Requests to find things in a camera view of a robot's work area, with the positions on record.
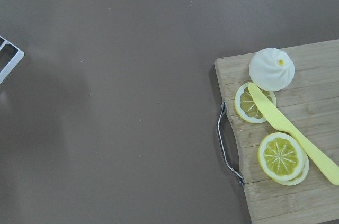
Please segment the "yellow plastic knife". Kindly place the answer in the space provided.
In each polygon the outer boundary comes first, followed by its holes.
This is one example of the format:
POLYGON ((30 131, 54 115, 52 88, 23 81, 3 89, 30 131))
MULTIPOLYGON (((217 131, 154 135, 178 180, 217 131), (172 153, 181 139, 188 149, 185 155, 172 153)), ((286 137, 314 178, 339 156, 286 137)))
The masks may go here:
POLYGON ((247 87, 255 105, 268 123, 276 130, 287 132, 297 140, 322 174, 333 185, 338 185, 338 165, 305 137, 254 83, 249 83, 247 87))

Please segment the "white steamed bun toy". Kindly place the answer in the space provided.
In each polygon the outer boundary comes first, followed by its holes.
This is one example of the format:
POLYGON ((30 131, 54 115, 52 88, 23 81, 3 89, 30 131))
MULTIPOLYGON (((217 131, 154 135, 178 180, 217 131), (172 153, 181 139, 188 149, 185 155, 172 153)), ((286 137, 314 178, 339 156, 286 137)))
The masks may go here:
POLYGON ((292 82, 295 66, 286 52, 277 48, 265 48, 252 57, 249 76, 259 88, 275 92, 292 82))

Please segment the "bottom lemon slice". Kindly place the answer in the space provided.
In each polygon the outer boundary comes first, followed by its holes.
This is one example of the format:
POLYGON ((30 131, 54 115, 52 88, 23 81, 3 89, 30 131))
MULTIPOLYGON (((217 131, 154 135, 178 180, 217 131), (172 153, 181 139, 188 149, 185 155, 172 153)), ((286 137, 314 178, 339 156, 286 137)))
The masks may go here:
POLYGON ((304 157, 305 157, 304 167, 303 167, 301 173, 298 174, 295 178, 288 180, 288 181, 275 180, 275 179, 273 179, 273 180, 275 182, 277 182, 281 185, 285 185, 285 186, 294 186, 294 185, 300 184, 302 181, 304 181, 304 179, 308 175, 308 171, 309 171, 309 158, 308 158, 306 153, 304 153, 304 157))

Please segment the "bamboo cutting board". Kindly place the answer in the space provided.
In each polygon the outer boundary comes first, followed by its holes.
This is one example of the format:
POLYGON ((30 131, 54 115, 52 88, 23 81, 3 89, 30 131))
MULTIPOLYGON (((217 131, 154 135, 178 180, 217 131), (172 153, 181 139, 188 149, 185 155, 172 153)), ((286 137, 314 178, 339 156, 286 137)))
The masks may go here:
MULTIPOLYGON (((313 144, 338 162, 338 41, 285 48, 295 65, 291 84, 276 92, 278 109, 313 144)), ((284 186, 261 169, 257 150, 264 137, 274 132, 266 122, 251 124, 235 111, 238 88, 249 82, 251 54, 215 61, 226 114, 234 132, 239 171, 252 223, 323 223, 338 219, 338 187, 316 167, 309 165, 305 180, 284 186)))

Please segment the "lemon slice under knife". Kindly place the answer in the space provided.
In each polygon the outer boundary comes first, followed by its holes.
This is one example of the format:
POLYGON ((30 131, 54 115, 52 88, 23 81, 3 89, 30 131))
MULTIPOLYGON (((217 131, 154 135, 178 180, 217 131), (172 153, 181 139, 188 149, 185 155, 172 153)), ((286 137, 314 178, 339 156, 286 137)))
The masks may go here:
POLYGON ((235 94, 234 106, 237 114, 246 122, 260 124, 266 122, 266 118, 257 108, 248 90, 249 82, 241 85, 235 94))

